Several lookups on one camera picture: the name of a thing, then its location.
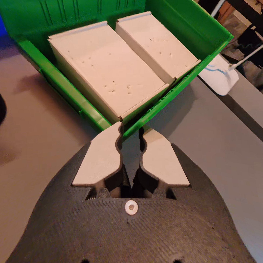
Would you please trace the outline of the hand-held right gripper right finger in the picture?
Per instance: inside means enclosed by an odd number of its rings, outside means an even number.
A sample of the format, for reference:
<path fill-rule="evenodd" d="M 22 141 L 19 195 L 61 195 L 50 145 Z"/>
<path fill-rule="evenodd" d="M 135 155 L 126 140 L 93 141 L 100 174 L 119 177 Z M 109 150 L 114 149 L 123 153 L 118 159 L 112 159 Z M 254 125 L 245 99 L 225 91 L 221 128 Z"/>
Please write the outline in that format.
<path fill-rule="evenodd" d="M 189 180 L 168 139 L 152 128 L 140 128 L 139 182 L 147 190 L 188 187 Z"/>

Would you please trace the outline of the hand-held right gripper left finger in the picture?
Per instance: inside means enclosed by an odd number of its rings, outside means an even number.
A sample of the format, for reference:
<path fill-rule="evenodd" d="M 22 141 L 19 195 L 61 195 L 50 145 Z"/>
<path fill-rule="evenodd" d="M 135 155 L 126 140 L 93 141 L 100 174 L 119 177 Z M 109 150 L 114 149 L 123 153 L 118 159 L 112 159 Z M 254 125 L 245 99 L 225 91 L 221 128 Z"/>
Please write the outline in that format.
<path fill-rule="evenodd" d="M 113 186 L 109 186 L 110 183 L 106 183 L 106 180 L 117 175 L 123 166 L 123 157 L 120 152 L 122 136 L 122 122 L 116 122 L 100 132 L 90 142 L 72 185 L 90 186 L 97 190 L 118 187 L 122 179 L 113 179 Z"/>

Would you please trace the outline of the white cardboard mailer box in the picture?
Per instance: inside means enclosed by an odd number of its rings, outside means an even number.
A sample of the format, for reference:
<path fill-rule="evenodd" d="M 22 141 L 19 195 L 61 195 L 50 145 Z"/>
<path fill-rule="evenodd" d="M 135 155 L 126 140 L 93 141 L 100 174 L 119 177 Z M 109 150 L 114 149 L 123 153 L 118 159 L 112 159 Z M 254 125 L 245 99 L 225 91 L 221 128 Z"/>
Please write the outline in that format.
<path fill-rule="evenodd" d="M 129 123 L 169 87 L 108 25 L 48 37 L 67 79 L 111 123 Z"/>
<path fill-rule="evenodd" d="M 115 31 L 165 84 L 201 62 L 150 11 L 119 18 Z"/>

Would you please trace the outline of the green plastic bin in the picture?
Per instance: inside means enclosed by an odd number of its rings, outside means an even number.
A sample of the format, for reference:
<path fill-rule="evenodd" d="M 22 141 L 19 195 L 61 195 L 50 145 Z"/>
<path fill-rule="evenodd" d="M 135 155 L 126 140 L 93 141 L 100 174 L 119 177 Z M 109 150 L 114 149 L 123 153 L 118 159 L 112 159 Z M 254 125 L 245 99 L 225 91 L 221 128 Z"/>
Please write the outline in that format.
<path fill-rule="evenodd" d="M 57 69 L 48 44 L 48 35 L 69 29 L 151 11 L 201 63 L 187 73 L 151 108 L 143 110 L 124 126 L 126 140 L 158 114 L 222 51 L 233 39 L 218 21 L 195 1 L 107 1 L 107 0 L 33 0 L 1 1 L 1 18 L 9 36 L 26 59 L 41 73 L 49 85 L 94 129 L 103 131 L 109 121 Z"/>

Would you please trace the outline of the grey desk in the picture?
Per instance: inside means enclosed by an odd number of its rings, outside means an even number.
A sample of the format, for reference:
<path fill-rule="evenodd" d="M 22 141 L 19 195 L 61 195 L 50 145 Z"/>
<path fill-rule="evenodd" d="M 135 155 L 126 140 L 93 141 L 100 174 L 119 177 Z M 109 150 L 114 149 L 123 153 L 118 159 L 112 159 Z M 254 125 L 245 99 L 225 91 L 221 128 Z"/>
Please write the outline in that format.
<path fill-rule="evenodd" d="M 1 37 L 1 262 L 20 240 L 42 192 L 97 133 Z M 199 78 L 149 126 L 213 182 L 256 262 L 262 262 L 262 140 Z"/>

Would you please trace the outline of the white stand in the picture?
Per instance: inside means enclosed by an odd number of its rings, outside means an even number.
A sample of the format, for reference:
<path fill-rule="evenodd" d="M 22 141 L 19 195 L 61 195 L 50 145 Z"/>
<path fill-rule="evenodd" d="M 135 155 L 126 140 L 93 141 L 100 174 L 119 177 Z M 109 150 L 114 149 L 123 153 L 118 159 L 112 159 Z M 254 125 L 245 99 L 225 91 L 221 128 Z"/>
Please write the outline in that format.
<path fill-rule="evenodd" d="M 244 58 L 238 61 L 226 54 L 223 54 L 223 57 L 217 55 L 199 74 L 199 77 L 221 96 L 227 95 L 239 80 L 237 72 L 245 77 L 243 64 L 246 61 L 251 61 L 260 68 L 260 73 L 255 78 L 255 85 L 259 91 L 262 91 L 262 1 L 252 2 L 254 6 L 261 6 L 260 11 L 256 11 L 248 1 L 198 1 L 198 4 L 221 25 L 225 24 L 235 11 L 249 23 L 244 32 L 235 37 L 232 45 L 232 49 L 241 51 Z"/>

